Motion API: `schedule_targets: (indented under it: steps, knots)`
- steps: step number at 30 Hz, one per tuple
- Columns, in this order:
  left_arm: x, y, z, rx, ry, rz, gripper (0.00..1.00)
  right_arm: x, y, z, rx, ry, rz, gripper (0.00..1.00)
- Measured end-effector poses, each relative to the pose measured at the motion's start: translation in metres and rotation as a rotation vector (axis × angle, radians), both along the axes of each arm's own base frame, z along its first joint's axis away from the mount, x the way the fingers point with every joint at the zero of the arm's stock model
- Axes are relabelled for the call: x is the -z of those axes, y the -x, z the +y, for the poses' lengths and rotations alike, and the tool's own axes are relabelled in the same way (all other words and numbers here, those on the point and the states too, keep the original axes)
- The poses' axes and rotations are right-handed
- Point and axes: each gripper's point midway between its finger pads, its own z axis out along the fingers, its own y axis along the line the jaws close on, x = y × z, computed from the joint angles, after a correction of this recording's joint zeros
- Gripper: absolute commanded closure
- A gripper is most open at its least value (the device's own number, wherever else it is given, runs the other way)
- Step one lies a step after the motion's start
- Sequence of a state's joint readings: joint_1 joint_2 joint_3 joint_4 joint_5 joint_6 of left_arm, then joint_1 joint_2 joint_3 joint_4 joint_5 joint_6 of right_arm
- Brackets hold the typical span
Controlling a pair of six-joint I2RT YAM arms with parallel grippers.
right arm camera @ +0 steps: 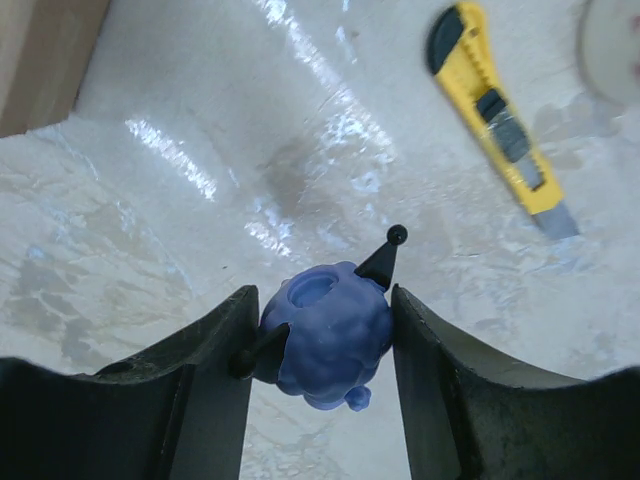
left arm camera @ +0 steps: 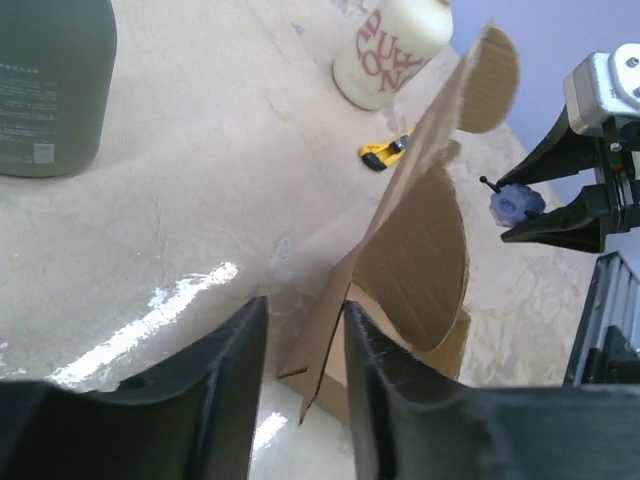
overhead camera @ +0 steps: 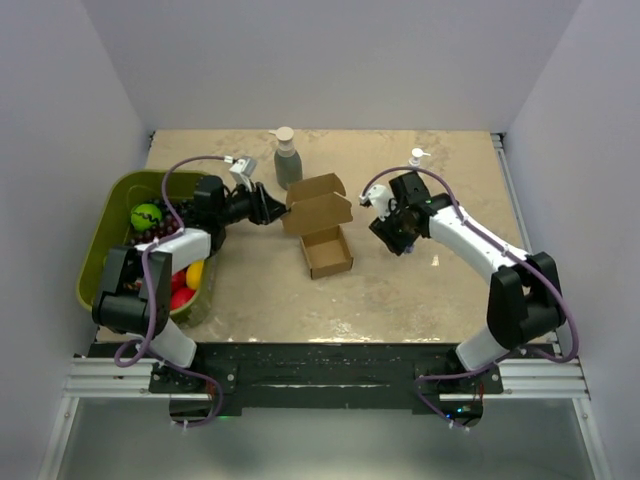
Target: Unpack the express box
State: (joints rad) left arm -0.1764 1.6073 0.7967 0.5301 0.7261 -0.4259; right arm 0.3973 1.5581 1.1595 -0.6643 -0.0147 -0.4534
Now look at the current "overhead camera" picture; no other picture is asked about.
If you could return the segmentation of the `brown cardboard express box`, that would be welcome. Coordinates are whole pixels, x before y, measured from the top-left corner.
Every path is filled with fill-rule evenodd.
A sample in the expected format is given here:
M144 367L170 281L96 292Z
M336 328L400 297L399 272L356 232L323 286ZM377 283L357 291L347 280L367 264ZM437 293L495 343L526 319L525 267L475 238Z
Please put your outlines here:
M342 226L353 221L352 204L335 173L307 178L289 186L284 231L300 240L313 280L348 272L354 257Z

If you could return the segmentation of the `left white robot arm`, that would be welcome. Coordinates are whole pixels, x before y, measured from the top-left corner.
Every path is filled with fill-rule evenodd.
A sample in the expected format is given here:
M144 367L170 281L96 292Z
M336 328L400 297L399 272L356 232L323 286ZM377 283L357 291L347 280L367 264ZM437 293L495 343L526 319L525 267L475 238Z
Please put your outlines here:
M205 385L207 368L195 360L196 342L171 318L172 276L215 255L227 226L243 220L269 225L288 212L260 182L241 182L226 193L222 179L211 175L199 181L193 201L194 227L179 220L177 230L164 238L109 250L92 305L94 323L130 337L114 355L118 367L133 366L153 354L175 365L171 378L185 392Z

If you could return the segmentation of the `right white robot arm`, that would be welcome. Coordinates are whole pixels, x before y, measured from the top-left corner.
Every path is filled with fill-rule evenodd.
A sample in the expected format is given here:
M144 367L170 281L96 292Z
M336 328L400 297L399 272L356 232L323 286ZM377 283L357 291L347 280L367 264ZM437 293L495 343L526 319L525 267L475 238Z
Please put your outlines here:
M451 187L433 195L423 178L428 170L393 167L387 186L370 180L359 203L376 217L369 228L387 249L401 256L420 239L433 240L470 266L488 285L486 324L449 353L435 379L459 393L469 392L481 373L529 341L569 323L555 260L501 239L461 206Z

